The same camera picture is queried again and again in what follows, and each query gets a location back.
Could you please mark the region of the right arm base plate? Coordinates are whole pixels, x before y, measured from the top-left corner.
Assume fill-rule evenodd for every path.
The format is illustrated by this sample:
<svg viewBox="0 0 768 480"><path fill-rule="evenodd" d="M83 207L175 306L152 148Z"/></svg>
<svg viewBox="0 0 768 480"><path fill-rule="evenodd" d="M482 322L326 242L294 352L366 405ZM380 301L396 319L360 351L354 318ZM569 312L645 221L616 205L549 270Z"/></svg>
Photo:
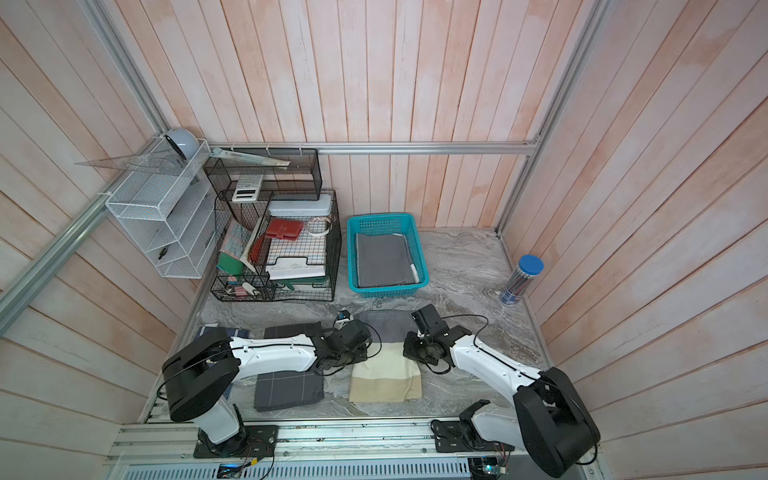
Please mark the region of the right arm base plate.
<svg viewBox="0 0 768 480"><path fill-rule="evenodd" d="M430 422L430 429L438 453L491 451L510 453L515 450L512 445L483 440L471 423L461 420L442 421L434 419Z"/></svg>

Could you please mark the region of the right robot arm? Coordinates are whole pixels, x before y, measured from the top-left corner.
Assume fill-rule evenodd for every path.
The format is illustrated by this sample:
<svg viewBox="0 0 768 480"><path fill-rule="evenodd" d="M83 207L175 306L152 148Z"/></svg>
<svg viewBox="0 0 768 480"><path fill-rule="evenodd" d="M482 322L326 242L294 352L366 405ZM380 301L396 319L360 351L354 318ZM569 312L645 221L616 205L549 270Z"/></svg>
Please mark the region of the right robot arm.
<svg viewBox="0 0 768 480"><path fill-rule="evenodd" d="M559 478L591 453L596 460L599 429L562 370L538 370L514 361L482 342L468 328L450 326L434 305L412 313L403 355L428 368L445 363L445 374L461 370L482 380L511 403L509 408L479 399L457 421L431 423L441 453L521 449L547 475Z"/></svg>

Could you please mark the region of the dark grid pillowcase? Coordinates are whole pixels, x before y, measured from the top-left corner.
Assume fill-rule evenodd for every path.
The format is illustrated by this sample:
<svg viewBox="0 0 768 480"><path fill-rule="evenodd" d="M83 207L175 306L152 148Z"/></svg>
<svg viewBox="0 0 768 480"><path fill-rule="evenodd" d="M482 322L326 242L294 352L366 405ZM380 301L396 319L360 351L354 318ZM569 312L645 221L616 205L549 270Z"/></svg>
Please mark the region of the dark grid pillowcase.
<svg viewBox="0 0 768 480"><path fill-rule="evenodd" d="M268 327L265 339L319 333L319 322ZM324 378L312 372L280 371L257 376L254 408L258 412L283 410L319 403L324 399Z"/></svg>

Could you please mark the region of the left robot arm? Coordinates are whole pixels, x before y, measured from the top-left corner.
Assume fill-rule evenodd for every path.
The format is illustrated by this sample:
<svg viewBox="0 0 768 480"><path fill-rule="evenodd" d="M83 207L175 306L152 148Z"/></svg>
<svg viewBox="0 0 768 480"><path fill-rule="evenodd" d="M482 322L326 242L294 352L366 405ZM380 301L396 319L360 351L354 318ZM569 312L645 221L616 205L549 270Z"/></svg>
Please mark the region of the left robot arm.
<svg viewBox="0 0 768 480"><path fill-rule="evenodd" d="M230 385L275 372L335 372L368 359L368 326L346 319L337 327L275 339L231 337L215 327L169 357L162 383L171 420L198 428L197 458L232 458L266 451L268 437L251 433L225 398Z"/></svg>

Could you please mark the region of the beige grey pillowcase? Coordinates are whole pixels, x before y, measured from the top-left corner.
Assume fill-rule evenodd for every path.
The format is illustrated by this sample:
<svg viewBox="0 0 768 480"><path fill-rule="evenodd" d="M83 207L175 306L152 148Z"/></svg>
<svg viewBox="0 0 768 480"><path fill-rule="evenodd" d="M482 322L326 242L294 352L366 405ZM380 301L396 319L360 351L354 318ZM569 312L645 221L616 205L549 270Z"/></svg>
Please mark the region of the beige grey pillowcase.
<svg viewBox="0 0 768 480"><path fill-rule="evenodd" d="M419 365L403 354L409 332L416 332L405 310L362 312L358 319L371 330L368 359L353 366L349 400L353 403L404 403L422 398Z"/></svg>

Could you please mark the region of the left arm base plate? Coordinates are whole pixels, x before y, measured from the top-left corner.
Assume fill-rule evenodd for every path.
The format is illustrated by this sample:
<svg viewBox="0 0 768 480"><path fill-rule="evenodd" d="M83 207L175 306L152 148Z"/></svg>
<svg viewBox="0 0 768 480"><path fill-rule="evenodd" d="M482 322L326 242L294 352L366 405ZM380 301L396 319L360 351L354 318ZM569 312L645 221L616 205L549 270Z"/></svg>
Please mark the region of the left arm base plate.
<svg viewBox="0 0 768 480"><path fill-rule="evenodd" d="M193 457L196 459L250 457L260 460L274 453L278 430L277 425L244 426L230 439L215 444L202 429L199 429Z"/></svg>

